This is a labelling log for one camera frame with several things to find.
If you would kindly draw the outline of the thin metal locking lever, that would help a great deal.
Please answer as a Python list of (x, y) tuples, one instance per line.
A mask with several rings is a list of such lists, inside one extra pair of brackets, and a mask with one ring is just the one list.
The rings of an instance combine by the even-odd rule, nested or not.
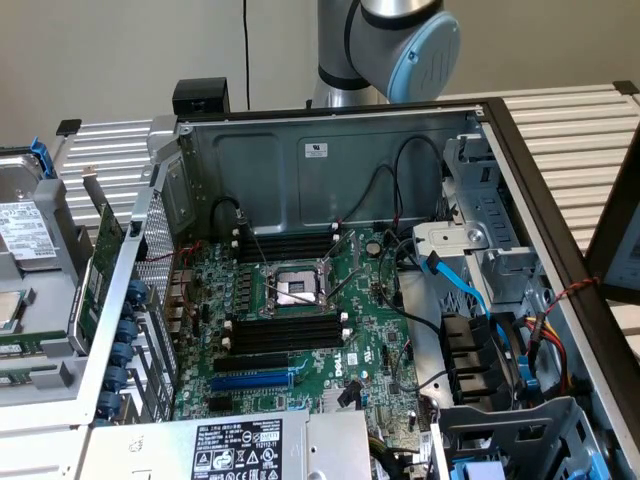
[(251, 235), (251, 238), (252, 238), (252, 239), (253, 239), (253, 241), (254, 241), (254, 244), (255, 244), (255, 246), (256, 246), (256, 248), (257, 248), (257, 250), (258, 250), (258, 253), (260, 254), (260, 257), (261, 257), (261, 259), (262, 259), (262, 263), (264, 264), (264, 276), (265, 276), (265, 278), (266, 278), (266, 277), (268, 277), (268, 276), (271, 274), (271, 267), (270, 267), (270, 265), (269, 265), (269, 262), (268, 262), (268, 260), (267, 260), (267, 257), (266, 257), (266, 255), (265, 255), (265, 253), (264, 253), (264, 250), (263, 250), (263, 249), (262, 249), (262, 247), (261, 247), (261, 244), (260, 244), (260, 242), (259, 242), (259, 240), (258, 240), (258, 237), (257, 237), (257, 235), (256, 235), (256, 233), (255, 233), (255, 231), (254, 231), (253, 227), (249, 226), (249, 227), (248, 227), (248, 231), (249, 231), (249, 233), (250, 233), (250, 235)]
[(265, 283), (264, 286), (268, 290), (276, 292), (279, 296), (286, 296), (286, 297), (292, 298), (296, 300), (298, 303), (304, 303), (307, 305), (314, 305), (314, 306), (320, 306), (320, 307), (324, 307), (328, 305), (328, 297), (325, 295), (315, 294), (314, 298), (311, 298), (310, 293), (295, 294), (288, 291), (280, 290), (268, 283)]

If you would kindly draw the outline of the grey metal PC case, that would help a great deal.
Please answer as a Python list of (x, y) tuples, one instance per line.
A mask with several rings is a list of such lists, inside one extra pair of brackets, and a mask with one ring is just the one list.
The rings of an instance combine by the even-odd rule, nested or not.
[[(640, 480), (640, 370), (587, 270), (561, 213), (503, 104), (460, 102), (426, 107), (293, 112), (246, 118), (165, 118), (147, 143), (151, 170), (130, 215), (108, 200), (124, 232), (95, 338), (88, 374), (95, 402), (91, 433), (100, 427), (167, 423), (180, 365), (168, 314), (178, 260), (199, 245), (231, 242), (236, 224), (284, 228), (328, 225), (369, 229), (394, 252), (401, 314), (411, 321), (417, 393), (429, 423), (416, 452), (402, 454), (368, 431), (372, 480), (445, 480), (435, 469), (433, 425), (453, 402), (440, 336), (444, 312), (428, 275), (441, 273), (477, 300), (431, 252), (421, 258), (413, 229), (448, 216), (443, 199), (444, 148), (460, 135), (486, 139), (551, 290), (546, 309), (516, 317), (524, 341), (517, 366), (523, 381), (518, 408), (570, 397), (585, 413), (612, 480)], [(328, 157), (307, 159), (302, 145), (326, 142)], [(126, 296), (132, 279), (148, 289), (145, 304)], [(127, 384), (111, 418), (96, 415), (120, 320), (137, 324)]]

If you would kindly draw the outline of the green motherboard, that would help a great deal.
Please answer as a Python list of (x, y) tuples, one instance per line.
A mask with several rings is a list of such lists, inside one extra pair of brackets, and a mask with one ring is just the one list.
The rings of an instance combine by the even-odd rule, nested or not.
[[(176, 263), (168, 314), (180, 372), (172, 416), (195, 420), (230, 415), (307, 410), (321, 412), (324, 390), (352, 388), (360, 392), (368, 433), (393, 451), (417, 451), (428, 426), (426, 409), (416, 390), (411, 321), (401, 314), (402, 294), (394, 270), (394, 252), (381, 233), (355, 232), (360, 241), (362, 270), (335, 296), (344, 346), (287, 353), (288, 369), (215, 373), (213, 361), (235, 355), (222, 345), (234, 335), (222, 329), (225, 320), (254, 320), (263, 299), (262, 261), (240, 263), (231, 242), (199, 245)], [(378, 242), (381, 253), (371, 257), (366, 244)], [(329, 260), (332, 289), (353, 268), (351, 244), (346, 242)], [(262, 390), (213, 391), (211, 379), (246, 373), (286, 370), (292, 385)], [(232, 412), (210, 412), (208, 400), (230, 395)]]

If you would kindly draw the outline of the silver metal disk bay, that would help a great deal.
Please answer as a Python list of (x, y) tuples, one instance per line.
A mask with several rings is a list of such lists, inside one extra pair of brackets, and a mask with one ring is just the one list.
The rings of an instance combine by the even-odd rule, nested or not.
[(435, 252), (482, 299), (441, 273), (429, 274), (441, 309), (467, 317), (481, 315), (484, 307), (518, 318), (536, 316), (548, 306), (551, 290), (489, 142), (460, 135), (446, 142), (443, 158), (448, 216), (414, 227), (418, 255)]

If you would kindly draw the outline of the blue expansion slot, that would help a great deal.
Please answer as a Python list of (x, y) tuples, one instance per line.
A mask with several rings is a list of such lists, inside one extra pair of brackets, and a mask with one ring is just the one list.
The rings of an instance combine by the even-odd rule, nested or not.
[(246, 373), (230, 376), (216, 376), (211, 379), (213, 391), (262, 390), (270, 388), (289, 388), (293, 383), (293, 374), (286, 370)]

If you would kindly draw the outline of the silver chipset heatsink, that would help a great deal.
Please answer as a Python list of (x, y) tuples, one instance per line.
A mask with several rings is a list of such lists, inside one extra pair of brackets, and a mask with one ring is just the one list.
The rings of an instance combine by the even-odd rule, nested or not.
[(352, 388), (327, 389), (321, 397), (321, 412), (336, 413), (362, 409), (360, 392)]

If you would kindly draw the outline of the black plastic fan shroud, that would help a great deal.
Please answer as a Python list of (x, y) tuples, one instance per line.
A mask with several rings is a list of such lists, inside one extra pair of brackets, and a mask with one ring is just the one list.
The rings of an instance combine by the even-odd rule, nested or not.
[(523, 381), (517, 359), (524, 341), (511, 312), (442, 318), (440, 336), (453, 402), (484, 412), (518, 408)]

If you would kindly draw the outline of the black box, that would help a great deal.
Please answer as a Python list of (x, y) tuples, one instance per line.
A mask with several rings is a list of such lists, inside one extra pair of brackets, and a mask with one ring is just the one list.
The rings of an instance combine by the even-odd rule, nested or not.
[(172, 107), (175, 115), (229, 113), (227, 78), (179, 80), (173, 91)]

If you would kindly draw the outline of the green graphics card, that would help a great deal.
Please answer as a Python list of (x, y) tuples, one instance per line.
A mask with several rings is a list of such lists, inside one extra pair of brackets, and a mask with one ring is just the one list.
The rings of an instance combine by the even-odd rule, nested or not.
[(99, 213), (98, 233), (84, 277), (77, 287), (70, 312), (67, 336), (71, 347), (87, 356), (95, 338), (115, 265), (124, 239), (124, 232), (98, 182), (93, 166), (82, 172), (83, 186)]

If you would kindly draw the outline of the grey metal drive cage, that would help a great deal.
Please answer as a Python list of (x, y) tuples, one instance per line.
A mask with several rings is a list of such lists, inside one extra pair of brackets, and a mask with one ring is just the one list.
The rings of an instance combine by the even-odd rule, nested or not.
[(450, 480), (456, 462), (499, 461), (506, 480), (612, 480), (585, 413), (570, 397), (502, 412), (444, 409), (432, 435), (441, 479)]

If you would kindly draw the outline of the grey parts rack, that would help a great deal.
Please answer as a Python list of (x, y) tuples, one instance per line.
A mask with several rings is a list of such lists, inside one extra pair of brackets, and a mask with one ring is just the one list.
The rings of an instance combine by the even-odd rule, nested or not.
[[(0, 292), (25, 291), (15, 331), (0, 334), (0, 338), (42, 336), (68, 340), (72, 303), (92, 247), (85, 228), (72, 218), (62, 180), (44, 177), (33, 200), (50, 228), (59, 268), (24, 273), (16, 267), (11, 254), (0, 253)], [(82, 378), (80, 356), (70, 344), (65, 355), (0, 358), (0, 369), (56, 367), (55, 372), (35, 374), (32, 384), (0, 387), (0, 408), (74, 399)]]

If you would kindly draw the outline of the blue drive caddy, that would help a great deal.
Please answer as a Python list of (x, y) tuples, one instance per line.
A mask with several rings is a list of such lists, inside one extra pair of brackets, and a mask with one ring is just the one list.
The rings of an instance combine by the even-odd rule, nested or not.
[(506, 480), (499, 461), (456, 462), (450, 480)]

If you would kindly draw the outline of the blue disk latch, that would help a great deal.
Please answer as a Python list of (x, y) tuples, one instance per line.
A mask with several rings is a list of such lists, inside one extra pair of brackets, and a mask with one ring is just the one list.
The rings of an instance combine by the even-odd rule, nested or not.
[(57, 177), (53, 160), (46, 145), (35, 137), (30, 145), (31, 153), (38, 159), (43, 175), (46, 179), (55, 179)]

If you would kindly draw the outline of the silver hard disk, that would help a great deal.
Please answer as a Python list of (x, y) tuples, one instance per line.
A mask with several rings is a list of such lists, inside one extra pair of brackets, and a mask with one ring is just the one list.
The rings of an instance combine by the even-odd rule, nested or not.
[(40, 160), (26, 147), (0, 148), (0, 253), (24, 272), (56, 270), (50, 228), (33, 195), (44, 179)]

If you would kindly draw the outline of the silver CPU chip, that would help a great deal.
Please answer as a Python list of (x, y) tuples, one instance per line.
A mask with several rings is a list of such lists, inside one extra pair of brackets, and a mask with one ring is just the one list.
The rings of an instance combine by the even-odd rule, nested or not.
[(19, 322), (24, 290), (0, 292), (0, 334), (12, 334)]

